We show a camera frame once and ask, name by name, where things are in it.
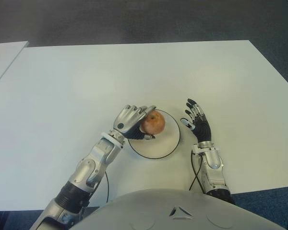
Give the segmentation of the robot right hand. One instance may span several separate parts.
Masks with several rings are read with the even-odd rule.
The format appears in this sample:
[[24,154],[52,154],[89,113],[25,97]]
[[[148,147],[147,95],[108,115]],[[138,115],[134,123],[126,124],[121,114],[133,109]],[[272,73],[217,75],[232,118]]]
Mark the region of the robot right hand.
[[186,106],[188,110],[185,113],[191,120],[181,118],[180,121],[184,124],[197,138],[198,143],[212,140],[211,128],[204,111],[200,105],[188,98]]

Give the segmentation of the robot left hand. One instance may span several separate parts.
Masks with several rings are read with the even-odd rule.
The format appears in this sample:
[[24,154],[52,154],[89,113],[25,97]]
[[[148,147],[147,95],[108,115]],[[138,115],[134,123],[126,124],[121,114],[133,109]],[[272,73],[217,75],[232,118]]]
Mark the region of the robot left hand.
[[116,117],[113,128],[127,139],[155,139],[154,135],[144,133],[140,129],[141,123],[154,109],[155,105],[150,107],[126,105]]

